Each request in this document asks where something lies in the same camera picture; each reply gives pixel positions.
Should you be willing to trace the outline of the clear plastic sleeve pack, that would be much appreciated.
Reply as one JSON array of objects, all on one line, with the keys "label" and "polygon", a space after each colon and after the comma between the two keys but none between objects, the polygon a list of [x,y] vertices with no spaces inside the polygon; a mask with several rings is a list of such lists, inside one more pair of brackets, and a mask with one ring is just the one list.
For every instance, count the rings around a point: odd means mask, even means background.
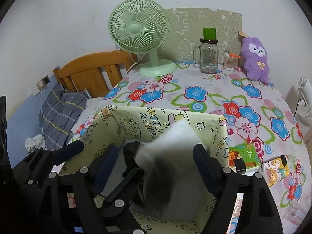
[{"label": "clear plastic sleeve pack", "polygon": [[297,202],[292,200],[285,208],[283,218],[296,224],[297,226],[302,223],[306,216],[306,210]]}]

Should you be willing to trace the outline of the grey plaid pillow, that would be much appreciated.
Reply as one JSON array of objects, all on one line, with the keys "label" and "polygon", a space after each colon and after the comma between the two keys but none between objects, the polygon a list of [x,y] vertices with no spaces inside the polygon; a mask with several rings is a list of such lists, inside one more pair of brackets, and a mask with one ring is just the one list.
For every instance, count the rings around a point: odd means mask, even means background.
[{"label": "grey plaid pillow", "polygon": [[60,83],[52,88],[39,114],[39,129],[47,150],[58,150],[67,144],[89,99],[87,90],[72,92]]}]

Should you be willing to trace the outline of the white floor fan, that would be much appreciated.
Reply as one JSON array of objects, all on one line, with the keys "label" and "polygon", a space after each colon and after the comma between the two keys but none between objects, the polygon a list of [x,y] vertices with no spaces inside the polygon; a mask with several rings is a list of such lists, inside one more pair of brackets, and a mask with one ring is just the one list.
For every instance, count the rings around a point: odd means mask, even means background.
[{"label": "white floor fan", "polygon": [[312,87],[309,79],[302,76],[297,82],[297,88],[301,97],[298,99],[295,117],[298,117],[304,126],[311,127]]}]

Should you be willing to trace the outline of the floral tablecloth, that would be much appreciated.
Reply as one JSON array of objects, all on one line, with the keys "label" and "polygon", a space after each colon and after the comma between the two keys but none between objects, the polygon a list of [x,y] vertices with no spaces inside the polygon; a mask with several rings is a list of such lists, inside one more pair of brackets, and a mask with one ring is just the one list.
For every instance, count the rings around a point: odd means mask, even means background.
[{"label": "floral tablecloth", "polygon": [[93,115],[82,122],[83,132],[108,105],[152,107],[208,113],[225,118],[228,149],[252,144],[267,162],[285,155],[289,175],[270,187],[280,214],[292,200],[305,209],[311,206],[311,167],[299,123],[272,83],[247,79],[240,68],[203,74],[193,64],[177,65],[171,74],[145,78],[132,71],[106,94]]}]

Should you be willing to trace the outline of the green tissue pack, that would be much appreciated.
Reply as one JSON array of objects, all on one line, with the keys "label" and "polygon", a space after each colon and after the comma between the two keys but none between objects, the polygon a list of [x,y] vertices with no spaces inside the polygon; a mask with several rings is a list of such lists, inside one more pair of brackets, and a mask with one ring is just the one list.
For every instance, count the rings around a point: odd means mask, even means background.
[{"label": "green tissue pack", "polygon": [[261,166],[252,144],[239,144],[229,148],[229,167],[236,173],[252,176]]}]

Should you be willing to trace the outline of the wooden bed headboard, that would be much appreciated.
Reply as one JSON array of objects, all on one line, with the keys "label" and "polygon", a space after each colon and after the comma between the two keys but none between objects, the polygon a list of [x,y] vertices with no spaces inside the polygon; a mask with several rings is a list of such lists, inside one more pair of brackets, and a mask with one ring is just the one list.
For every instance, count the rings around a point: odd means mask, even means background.
[{"label": "wooden bed headboard", "polygon": [[104,97],[109,93],[108,85],[102,72],[106,72],[108,81],[115,87],[122,80],[120,66],[129,69],[137,61],[137,55],[123,50],[88,54],[70,61],[53,73],[58,83],[72,92],[85,89],[94,98]]}]

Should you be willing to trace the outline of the white cloth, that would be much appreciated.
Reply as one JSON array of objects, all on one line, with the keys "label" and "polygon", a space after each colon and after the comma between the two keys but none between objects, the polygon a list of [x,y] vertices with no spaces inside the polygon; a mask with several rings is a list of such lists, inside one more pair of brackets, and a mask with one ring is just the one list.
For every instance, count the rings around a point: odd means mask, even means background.
[{"label": "white cloth", "polygon": [[144,153],[163,158],[175,168],[177,175],[169,205],[163,209],[146,206],[148,214],[162,220],[192,222],[195,219],[203,199],[204,183],[193,159],[193,148],[202,143],[190,124],[182,119],[159,138],[141,144]]},{"label": "white cloth", "polygon": [[42,148],[43,150],[45,150],[47,147],[46,147],[43,136],[41,134],[38,134],[32,138],[28,137],[25,140],[25,148],[27,149],[27,153],[30,154],[35,149]]}]

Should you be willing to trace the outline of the glass mason jar mug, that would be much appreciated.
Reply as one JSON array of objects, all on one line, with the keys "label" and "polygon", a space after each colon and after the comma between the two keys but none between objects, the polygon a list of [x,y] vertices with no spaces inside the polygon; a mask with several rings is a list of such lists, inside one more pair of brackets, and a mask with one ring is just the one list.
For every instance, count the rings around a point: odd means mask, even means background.
[{"label": "glass mason jar mug", "polygon": [[218,70],[218,41],[200,38],[200,45],[194,47],[193,59],[205,74],[216,74]]}]

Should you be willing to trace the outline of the yellow cartoon storage box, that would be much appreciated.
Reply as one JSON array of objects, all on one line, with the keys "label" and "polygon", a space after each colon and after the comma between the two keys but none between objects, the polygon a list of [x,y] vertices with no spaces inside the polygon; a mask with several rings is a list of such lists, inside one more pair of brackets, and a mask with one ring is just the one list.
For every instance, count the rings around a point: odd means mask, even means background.
[{"label": "yellow cartoon storage box", "polygon": [[[152,107],[108,105],[83,132],[73,137],[74,141],[82,141],[85,147],[80,154],[65,162],[60,173],[69,175],[81,167],[90,166],[111,143],[117,146],[135,141],[150,143],[182,119],[190,124],[210,156],[216,158],[221,166],[228,166],[227,126],[223,116]],[[213,195],[204,187],[203,199],[192,222],[162,220],[148,214],[147,208],[136,204],[132,204],[129,209],[147,233],[200,233],[214,204]]]}]

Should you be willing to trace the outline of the toothpick jar orange lid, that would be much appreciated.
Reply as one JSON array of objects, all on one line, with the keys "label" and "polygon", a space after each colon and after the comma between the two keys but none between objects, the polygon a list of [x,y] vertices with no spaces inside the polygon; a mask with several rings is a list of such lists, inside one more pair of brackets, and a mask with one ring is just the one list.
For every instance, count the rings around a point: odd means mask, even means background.
[{"label": "toothpick jar orange lid", "polygon": [[224,69],[233,71],[236,66],[238,66],[238,62],[241,57],[237,54],[229,52],[228,50],[224,51]]}]

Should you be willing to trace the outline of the green patterned board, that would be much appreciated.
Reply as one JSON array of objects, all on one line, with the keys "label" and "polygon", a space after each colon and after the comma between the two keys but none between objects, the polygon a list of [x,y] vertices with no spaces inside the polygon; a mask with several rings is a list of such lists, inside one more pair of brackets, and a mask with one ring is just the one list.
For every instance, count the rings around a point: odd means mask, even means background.
[{"label": "green patterned board", "polygon": [[169,19],[169,33],[158,49],[158,58],[172,61],[193,61],[194,47],[200,45],[203,28],[216,30],[218,62],[224,62],[224,51],[240,54],[243,16],[237,12],[211,10],[208,8],[165,9]]}]

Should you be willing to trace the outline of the wall power socket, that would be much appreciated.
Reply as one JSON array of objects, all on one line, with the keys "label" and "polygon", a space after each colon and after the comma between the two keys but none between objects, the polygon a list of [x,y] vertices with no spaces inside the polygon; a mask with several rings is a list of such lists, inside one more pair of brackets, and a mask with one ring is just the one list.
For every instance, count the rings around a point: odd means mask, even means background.
[{"label": "wall power socket", "polygon": [[38,89],[41,91],[49,83],[50,83],[50,78],[48,76],[45,76],[36,85],[37,85]]}]

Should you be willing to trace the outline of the green desk fan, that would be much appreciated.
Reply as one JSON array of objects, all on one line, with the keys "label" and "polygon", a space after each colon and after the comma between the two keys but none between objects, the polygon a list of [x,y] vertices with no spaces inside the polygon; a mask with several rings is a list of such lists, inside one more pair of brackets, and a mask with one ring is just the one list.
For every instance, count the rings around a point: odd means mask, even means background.
[{"label": "green desk fan", "polygon": [[168,59],[159,59],[157,49],[169,33],[165,10],[151,0],[126,0],[118,5],[108,20],[109,34],[124,51],[148,54],[150,61],[141,65],[143,77],[161,77],[177,69]]}]

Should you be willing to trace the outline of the yellow cartoon tissue pack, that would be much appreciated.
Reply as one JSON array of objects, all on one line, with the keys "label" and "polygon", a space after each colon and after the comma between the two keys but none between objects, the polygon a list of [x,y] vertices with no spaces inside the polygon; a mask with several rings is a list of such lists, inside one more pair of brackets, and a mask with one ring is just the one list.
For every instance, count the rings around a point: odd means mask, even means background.
[{"label": "yellow cartoon tissue pack", "polygon": [[275,159],[263,163],[261,168],[268,187],[276,185],[278,182],[285,179],[290,173],[285,155],[281,155],[280,157],[276,157]]}]

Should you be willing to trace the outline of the purple plush bunny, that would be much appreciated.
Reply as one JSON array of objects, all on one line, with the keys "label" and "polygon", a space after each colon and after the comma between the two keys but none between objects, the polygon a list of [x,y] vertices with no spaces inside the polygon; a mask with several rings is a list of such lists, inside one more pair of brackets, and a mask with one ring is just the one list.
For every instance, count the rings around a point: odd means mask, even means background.
[{"label": "purple plush bunny", "polygon": [[251,81],[269,83],[267,52],[262,42],[256,37],[244,37],[242,40],[241,55],[244,58],[246,76]]}]

